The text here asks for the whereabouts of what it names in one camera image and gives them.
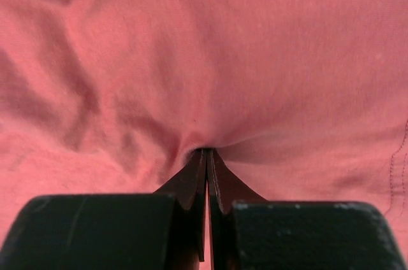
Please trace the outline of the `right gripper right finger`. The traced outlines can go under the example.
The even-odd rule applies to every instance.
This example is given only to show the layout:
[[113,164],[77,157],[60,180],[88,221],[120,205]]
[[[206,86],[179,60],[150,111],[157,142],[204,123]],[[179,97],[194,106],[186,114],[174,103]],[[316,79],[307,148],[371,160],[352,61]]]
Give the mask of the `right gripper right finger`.
[[213,269],[406,269],[386,219],[356,201],[269,201],[207,151]]

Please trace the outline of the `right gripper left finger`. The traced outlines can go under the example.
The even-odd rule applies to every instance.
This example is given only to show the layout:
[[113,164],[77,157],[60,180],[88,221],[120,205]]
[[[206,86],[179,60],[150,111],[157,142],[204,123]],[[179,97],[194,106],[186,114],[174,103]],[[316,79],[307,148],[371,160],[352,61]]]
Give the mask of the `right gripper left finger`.
[[197,269],[205,248],[206,151],[151,194],[31,199],[1,248],[2,269]]

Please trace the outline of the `salmon red t shirt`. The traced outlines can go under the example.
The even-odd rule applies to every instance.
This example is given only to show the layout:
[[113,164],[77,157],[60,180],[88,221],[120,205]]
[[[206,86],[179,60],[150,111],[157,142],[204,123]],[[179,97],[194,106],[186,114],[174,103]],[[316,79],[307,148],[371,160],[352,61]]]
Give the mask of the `salmon red t shirt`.
[[269,200],[365,201],[407,253],[407,0],[1,0],[1,235],[195,148]]

